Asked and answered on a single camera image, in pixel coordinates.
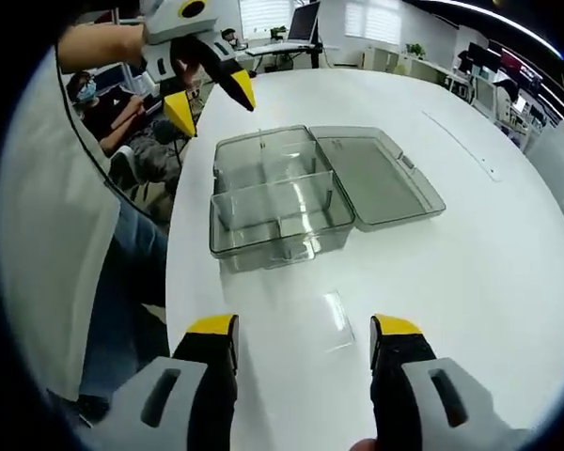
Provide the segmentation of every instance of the potted plant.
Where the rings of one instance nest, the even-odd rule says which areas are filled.
[[[285,32],[286,26],[275,26],[274,28],[270,28],[270,37],[272,38],[272,40],[281,40],[282,36],[280,35]]]
[[[424,56],[426,56],[426,51],[420,44],[406,44],[405,50],[407,54],[411,54],[417,59],[424,59]]]

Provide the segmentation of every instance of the seated person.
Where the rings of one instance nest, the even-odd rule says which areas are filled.
[[[129,146],[138,177],[145,181],[164,181],[167,191],[175,194],[180,163],[174,150],[165,144],[180,138],[181,133],[171,122],[161,119],[149,123],[143,100],[120,86],[97,96],[96,82],[85,71],[71,77],[67,94],[107,157],[122,145]]]
[[[227,41],[234,50],[238,50],[240,47],[240,42],[238,38],[236,38],[236,30],[234,28],[226,28],[222,31],[222,39]]]

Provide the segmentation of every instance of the white round table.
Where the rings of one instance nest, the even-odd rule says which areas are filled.
[[[440,86],[407,77],[295,70],[260,75],[254,90],[254,113],[218,86],[211,93],[181,172],[167,256],[172,349],[196,319],[240,315],[233,448],[344,450],[374,436],[374,313],[417,324],[437,356],[491,391],[510,425],[538,425],[564,391],[564,218],[518,148]],[[354,229],[342,251],[308,262],[220,272],[209,249],[216,144],[296,124],[383,130],[446,211]]]

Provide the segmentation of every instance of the white shirt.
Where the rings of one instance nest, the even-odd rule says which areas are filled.
[[[108,160],[58,83],[55,51],[13,115],[0,162],[0,284],[8,321],[40,386],[76,399],[117,198],[85,154]]]

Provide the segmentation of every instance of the white table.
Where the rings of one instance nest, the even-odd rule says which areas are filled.
[[[254,89],[253,114],[213,90],[184,162],[167,257],[172,349],[197,318],[241,316],[233,449],[346,450],[373,436],[375,312],[418,324],[438,356],[492,392],[511,425],[537,425],[564,390],[564,218],[524,155],[465,102],[408,77],[295,70],[260,75]],[[378,232],[353,230],[342,251],[305,263],[220,274],[209,250],[215,145],[294,124],[384,130],[447,210]],[[330,293],[355,341],[323,352],[321,330],[301,318],[314,318],[310,306]]]

